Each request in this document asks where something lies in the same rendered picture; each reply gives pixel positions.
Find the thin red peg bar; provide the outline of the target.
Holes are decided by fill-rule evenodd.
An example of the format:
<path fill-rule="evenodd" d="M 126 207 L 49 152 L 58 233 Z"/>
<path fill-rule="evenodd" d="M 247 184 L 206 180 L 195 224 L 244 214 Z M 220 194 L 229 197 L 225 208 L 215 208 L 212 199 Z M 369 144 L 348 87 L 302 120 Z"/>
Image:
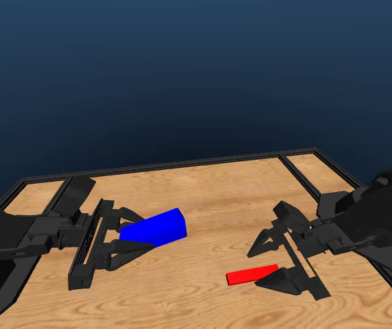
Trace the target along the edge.
<path fill-rule="evenodd" d="M 278 270 L 279 267 L 277 264 L 273 265 L 265 265 L 262 267 L 254 267 L 251 269 L 242 269 L 239 271 L 233 271 L 226 273 L 225 277 L 227 280 L 228 286 L 244 284 L 248 282 L 255 282 L 269 274 Z"/>

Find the blue hollow socket block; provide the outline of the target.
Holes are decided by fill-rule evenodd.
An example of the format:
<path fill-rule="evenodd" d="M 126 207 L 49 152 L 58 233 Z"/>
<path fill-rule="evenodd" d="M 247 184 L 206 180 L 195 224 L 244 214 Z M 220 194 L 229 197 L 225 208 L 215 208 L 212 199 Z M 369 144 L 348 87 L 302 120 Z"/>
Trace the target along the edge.
<path fill-rule="evenodd" d="M 178 208 L 121 229 L 119 239 L 160 247 L 187 237 L 186 221 Z"/>

